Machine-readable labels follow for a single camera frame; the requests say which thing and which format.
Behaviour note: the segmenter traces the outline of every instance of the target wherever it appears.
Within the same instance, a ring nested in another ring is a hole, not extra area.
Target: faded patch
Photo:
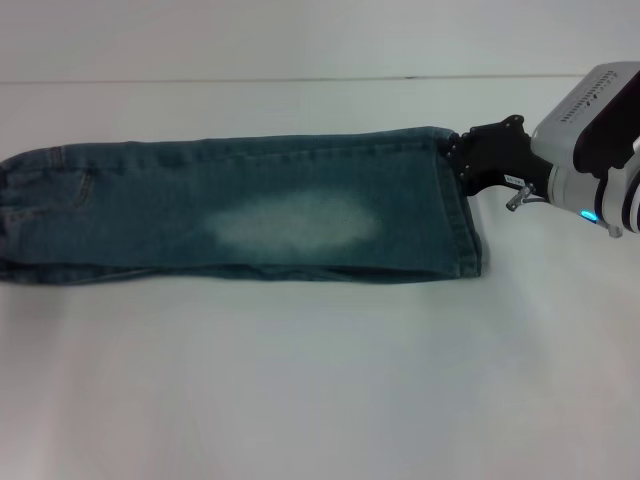
[[[207,219],[226,247],[260,258],[318,257],[370,240],[373,213],[353,195],[312,190],[256,198]]]

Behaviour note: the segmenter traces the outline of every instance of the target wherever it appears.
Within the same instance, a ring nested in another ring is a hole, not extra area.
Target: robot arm
[[[462,191],[518,190],[515,211],[545,201],[609,230],[640,233],[640,62],[600,65],[529,137],[522,116],[472,128],[441,146]]]

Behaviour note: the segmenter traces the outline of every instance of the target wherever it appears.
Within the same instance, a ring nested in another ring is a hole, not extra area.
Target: white surface
[[[0,156],[76,141],[536,122],[567,79],[0,87]],[[0,478],[632,480],[640,238],[475,202],[482,279],[0,287]]]
[[[636,0],[3,0],[0,81],[585,74]]]

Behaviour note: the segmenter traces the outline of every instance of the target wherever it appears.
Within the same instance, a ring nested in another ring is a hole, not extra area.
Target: denim fabric
[[[0,164],[0,279],[475,277],[452,132],[86,144]]]

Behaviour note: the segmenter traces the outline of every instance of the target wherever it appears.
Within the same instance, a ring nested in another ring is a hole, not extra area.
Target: jeans
[[[24,153],[0,164],[0,280],[476,277],[481,247],[467,200],[436,148],[451,133]]]

